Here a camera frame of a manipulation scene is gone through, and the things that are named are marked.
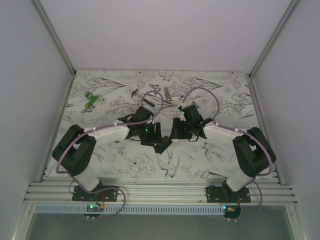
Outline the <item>black fuse box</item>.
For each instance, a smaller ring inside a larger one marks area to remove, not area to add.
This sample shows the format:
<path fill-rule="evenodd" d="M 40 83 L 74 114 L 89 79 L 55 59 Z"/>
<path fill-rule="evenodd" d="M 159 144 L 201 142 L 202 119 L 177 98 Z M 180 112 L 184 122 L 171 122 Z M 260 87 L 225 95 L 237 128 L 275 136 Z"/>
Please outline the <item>black fuse box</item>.
<path fill-rule="evenodd" d="M 155 153 L 161 155 L 172 143 L 172 139 L 169 136 L 161 138 L 154 146 Z"/>

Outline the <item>grey metal clip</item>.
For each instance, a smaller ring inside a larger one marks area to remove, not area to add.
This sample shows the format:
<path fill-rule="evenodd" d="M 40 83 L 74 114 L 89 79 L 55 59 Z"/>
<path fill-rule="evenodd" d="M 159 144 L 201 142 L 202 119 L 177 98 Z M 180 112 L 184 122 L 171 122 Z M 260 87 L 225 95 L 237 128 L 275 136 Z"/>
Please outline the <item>grey metal clip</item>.
<path fill-rule="evenodd" d="M 165 94 L 166 101 L 171 102 L 173 100 L 168 87 L 164 88 L 164 94 Z"/>

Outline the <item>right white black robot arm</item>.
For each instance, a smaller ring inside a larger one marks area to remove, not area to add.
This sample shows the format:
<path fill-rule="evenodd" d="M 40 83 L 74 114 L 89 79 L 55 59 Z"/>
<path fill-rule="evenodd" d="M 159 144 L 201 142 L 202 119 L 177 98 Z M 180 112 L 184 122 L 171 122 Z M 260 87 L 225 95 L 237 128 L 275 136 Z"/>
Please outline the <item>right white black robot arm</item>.
<path fill-rule="evenodd" d="M 180 117 L 172 120 L 170 137 L 177 140 L 190 140 L 192 136 L 202 139 L 223 141 L 233 144 L 238 168 L 220 188 L 226 202 L 234 202 L 240 190 L 261 174 L 265 169 L 272 170 L 277 157 L 265 135 L 258 127 L 247 130 L 224 126 L 215 118 L 204 119 L 194 105 L 181 109 Z"/>

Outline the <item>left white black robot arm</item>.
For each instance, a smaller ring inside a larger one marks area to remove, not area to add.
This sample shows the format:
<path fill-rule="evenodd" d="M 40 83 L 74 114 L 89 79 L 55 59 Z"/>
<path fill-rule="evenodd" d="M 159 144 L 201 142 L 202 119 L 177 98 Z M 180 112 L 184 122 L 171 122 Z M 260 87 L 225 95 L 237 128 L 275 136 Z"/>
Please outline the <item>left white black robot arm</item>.
<path fill-rule="evenodd" d="M 98 200 L 104 189 L 90 167 L 95 149 L 132 137 L 138 137 L 141 143 L 146 141 L 148 146 L 154 147 L 161 139 L 161 124 L 154 122 L 155 117 L 150 110 L 140 106 L 135 113 L 97 128 L 72 125 L 52 151 L 52 157 L 57 161 L 56 173 L 69 175 L 89 200 Z"/>

